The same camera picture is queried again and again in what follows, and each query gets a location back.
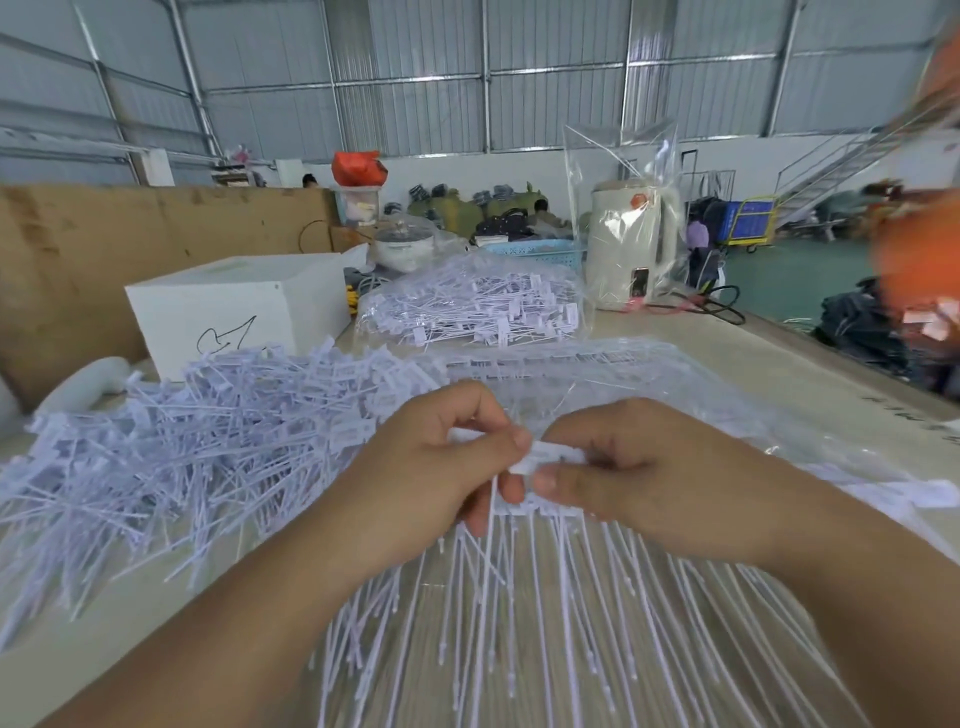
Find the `warehouse wall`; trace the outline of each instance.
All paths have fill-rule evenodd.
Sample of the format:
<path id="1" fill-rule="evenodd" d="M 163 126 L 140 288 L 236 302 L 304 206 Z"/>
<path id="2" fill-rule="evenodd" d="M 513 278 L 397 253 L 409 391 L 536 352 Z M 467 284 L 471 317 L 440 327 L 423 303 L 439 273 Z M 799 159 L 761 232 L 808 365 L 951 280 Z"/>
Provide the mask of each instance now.
<path id="1" fill-rule="evenodd" d="M 958 137 L 960 134 L 956 132 L 943 133 L 915 142 L 846 181 L 840 188 L 855 189 L 886 177 L 903 179 L 908 187 L 948 186 L 960 161 Z M 812 135 L 723 139 L 685 143 L 681 149 L 697 150 L 698 170 L 735 169 L 733 195 L 742 200 L 773 194 L 780 170 L 819 145 L 824 144 L 821 152 L 826 152 L 852 138 L 850 135 Z M 407 190 L 417 183 L 429 189 L 444 182 L 459 189 L 462 198 L 469 199 L 479 190 L 492 190 L 495 184 L 506 183 L 521 189 L 530 182 L 546 195 L 556 214 L 561 217 L 570 214 L 563 152 L 399 158 L 385 159 L 384 164 L 390 176 L 380 195 L 381 205 L 391 201 L 406 205 Z M 329 164 L 307 164 L 306 167 L 320 184 L 334 184 Z M 267 169 L 260 172 L 268 184 L 279 184 L 276 173 Z"/>
<path id="2" fill-rule="evenodd" d="M 161 3 L 0 0 L 0 21 L 0 125 L 205 152 Z M 122 153 L 94 145 L 24 131 L 4 134 L 0 147 L 0 182 L 133 182 Z"/>
<path id="3" fill-rule="evenodd" d="M 908 103 L 955 6 L 489 0 L 485 67 L 481 0 L 183 2 L 223 144 L 314 161 L 556 147 L 567 123 L 763 135 L 795 8 L 773 133 L 869 129 Z"/>

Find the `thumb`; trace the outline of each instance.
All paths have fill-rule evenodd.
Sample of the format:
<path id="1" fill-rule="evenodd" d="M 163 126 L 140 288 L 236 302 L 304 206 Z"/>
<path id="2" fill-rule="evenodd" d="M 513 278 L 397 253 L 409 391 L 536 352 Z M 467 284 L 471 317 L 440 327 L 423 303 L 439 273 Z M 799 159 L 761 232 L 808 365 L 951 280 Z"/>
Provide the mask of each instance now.
<path id="1" fill-rule="evenodd" d="M 530 431 L 510 426 L 475 440 L 443 448 L 445 465 L 452 479 L 472 490 L 515 465 L 530 451 Z"/>
<path id="2" fill-rule="evenodd" d="M 544 465 L 533 476 L 534 492 L 560 505 L 583 508 L 602 521 L 622 521 L 632 497 L 636 477 L 629 472 L 591 465 Z"/>

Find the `drawing on box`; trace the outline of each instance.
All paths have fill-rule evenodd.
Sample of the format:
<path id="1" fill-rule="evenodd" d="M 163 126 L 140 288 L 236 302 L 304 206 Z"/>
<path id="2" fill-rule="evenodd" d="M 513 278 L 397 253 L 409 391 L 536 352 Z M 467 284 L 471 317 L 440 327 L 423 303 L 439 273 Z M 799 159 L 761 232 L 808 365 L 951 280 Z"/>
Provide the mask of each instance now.
<path id="1" fill-rule="evenodd" d="M 197 339 L 197 353 L 220 353 L 227 347 L 233 346 L 233 342 L 236 342 L 235 349 L 239 350 L 243 345 L 243 340 L 250 333 L 250 327 L 253 326 L 255 320 L 256 316 L 251 316 L 237 328 L 232 328 L 223 333 L 217 333 L 215 328 L 208 328 Z"/>

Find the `forearm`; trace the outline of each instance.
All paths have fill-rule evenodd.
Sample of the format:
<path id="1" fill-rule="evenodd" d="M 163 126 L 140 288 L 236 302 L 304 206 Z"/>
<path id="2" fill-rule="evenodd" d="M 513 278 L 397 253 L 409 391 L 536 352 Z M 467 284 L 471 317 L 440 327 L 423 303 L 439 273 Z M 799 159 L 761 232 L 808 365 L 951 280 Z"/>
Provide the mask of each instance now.
<path id="1" fill-rule="evenodd" d="M 41 725 L 246 726 L 292 687 L 366 571 L 311 508 Z"/>
<path id="2" fill-rule="evenodd" d="M 876 728 L 960 725 L 960 567 L 873 508 L 819 508 L 771 566 L 813 616 Z"/>

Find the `corrugated metal wall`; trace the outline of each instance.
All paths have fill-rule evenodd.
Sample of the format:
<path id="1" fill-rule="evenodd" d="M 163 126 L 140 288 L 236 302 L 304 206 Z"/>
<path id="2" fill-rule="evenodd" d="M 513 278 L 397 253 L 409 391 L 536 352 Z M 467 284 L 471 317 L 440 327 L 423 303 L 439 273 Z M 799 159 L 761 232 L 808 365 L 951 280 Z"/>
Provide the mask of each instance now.
<path id="1" fill-rule="evenodd" d="M 796 1 L 194 0 L 187 22 L 226 142 L 323 160 L 337 148 L 556 148 L 566 123 L 675 118 L 686 139 L 771 131 Z M 885 122 L 915 87 L 948 5 L 803 0 L 772 131 Z M 871 74 L 886 82 L 867 85 Z M 262 87 L 243 90 L 263 85 L 270 102 Z M 274 112 L 280 94 L 296 113 Z M 323 130 L 307 142 L 310 103 Z"/>
<path id="2" fill-rule="evenodd" d="M 0 0 L 0 18 L 0 126 L 22 130 L 5 134 L 0 181 L 135 182 L 122 151 L 51 158 L 30 130 L 205 154 L 161 2 Z"/>
<path id="3" fill-rule="evenodd" d="M 70 0 L 0 0 L 0 124 L 203 154 L 207 109 L 225 149 L 307 160 L 557 148 L 567 123 L 675 118 L 685 139 L 863 130 L 903 108 L 955 5 L 177 0 L 180 44 L 170 2 L 76 0 L 86 38 Z"/>

